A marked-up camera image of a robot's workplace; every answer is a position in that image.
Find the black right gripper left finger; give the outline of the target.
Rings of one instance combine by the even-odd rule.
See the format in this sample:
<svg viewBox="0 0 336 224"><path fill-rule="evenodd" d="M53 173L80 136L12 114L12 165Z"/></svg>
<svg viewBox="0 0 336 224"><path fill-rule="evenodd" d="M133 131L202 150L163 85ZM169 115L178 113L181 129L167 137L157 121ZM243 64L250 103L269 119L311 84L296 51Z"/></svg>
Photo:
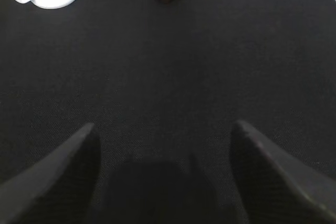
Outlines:
<svg viewBox="0 0 336 224"><path fill-rule="evenodd" d="M101 143L87 123L58 148L1 184L1 223L82 223L101 165Z"/></svg>

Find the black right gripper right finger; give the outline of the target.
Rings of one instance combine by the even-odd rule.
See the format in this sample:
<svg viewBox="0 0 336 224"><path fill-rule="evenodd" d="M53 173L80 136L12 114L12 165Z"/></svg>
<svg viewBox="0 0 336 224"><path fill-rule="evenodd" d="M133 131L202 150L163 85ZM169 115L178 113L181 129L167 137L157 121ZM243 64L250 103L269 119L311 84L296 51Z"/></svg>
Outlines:
<svg viewBox="0 0 336 224"><path fill-rule="evenodd" d="M229 160L250 223L335 223L335 180L251 124L234 123Z"/></svg>

